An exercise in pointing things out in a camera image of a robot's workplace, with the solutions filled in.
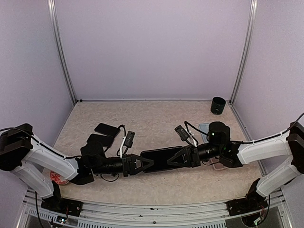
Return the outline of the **black phone case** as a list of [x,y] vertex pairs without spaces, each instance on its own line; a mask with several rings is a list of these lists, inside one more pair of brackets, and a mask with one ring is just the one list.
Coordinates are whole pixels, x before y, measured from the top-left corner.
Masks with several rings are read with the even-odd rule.
[[145,173],[153,173],[159,171],[168,171],[177,169],[177,166],[172,166],[167,163],[167,160],[173,157],[177,152],[179,152],[183,147],[168,147],[168,148],[160,148],[155,150],[147,150],[141,152],[140,156],[149,160],[154,161],[154,165],[145,169],[143,172]]

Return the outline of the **pink phone case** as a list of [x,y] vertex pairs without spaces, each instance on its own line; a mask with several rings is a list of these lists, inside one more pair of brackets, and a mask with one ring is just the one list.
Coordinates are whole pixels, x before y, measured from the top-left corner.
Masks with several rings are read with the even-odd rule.
[[212,167],[215,171],[222,171],[222,170],[227,169],[227,167],[222,165],[218,159],[213,158],[210,161],[211,161]]

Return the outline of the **light blue phone case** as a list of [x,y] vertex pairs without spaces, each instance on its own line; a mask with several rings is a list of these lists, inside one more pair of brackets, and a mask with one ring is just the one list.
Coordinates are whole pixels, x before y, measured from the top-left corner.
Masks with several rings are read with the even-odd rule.
[[[207,134],[209,132],[209,123],[199,124],[199,130]],[[204,143],[208,143],[207,135],[201,133],[201,137]]]

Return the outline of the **black smartphone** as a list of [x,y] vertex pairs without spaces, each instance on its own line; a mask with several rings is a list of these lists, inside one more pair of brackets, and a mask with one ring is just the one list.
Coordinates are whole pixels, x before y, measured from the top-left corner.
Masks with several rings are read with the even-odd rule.
[[99,123],[98,126],[94,129],[94,131],[96,133],[115,138],[119,134],[120,128],[104,123]]
[[114,138],[106,135],[91,134],[86,142],[89,143],[95,141],[101,143],[103,147],[111,147],[114,142]]

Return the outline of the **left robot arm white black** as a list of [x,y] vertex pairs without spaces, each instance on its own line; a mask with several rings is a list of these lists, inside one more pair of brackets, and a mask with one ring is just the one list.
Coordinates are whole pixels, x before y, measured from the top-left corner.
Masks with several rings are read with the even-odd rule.
[[94,175],[136,175],[153,166],[153,160],[135,154],[107,158],[100,142],[92,141],[81,148],[81,155],[68,157],[35,137],[33,127],[22,124],[1,129],[0,169],[9,171],[31,187],[41,198],[44,207],[62,211],[67,200],[61,197],[59,185],[48,180],[36,168],[40,165],[76,184],[94,181]]

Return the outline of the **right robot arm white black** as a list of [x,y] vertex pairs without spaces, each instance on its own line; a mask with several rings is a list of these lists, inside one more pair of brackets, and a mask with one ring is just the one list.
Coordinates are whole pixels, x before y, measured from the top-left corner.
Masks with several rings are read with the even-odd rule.
[[197,167],[202,161],[218,157],[228,168],[239,168],[255,161],[277,156],[286,160],[250,187],[243,207],[253,211],[270,193],[304,172],[304,128],[292,122],[289,128],[275,135],[251,142],[230,139],[230,128],[222,122],[209,124],[208,143],[188,145],[167,160],[175,167]]

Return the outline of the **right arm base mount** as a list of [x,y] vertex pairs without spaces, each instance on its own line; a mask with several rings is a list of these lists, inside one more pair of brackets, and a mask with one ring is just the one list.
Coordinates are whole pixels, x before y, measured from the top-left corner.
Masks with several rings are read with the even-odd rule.
[[226,202],[230,216],[236,216],[267,208],[268,203],[265,198],[240,198]]

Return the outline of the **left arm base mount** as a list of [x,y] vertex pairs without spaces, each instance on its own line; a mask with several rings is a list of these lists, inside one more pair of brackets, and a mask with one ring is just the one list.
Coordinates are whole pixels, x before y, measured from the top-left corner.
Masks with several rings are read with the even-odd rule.
[[82,207],[83,202],[65,198],[58,201],[54,199],[43,199],[41,203],[41,208],[43,209],[75,217],[80,216]]

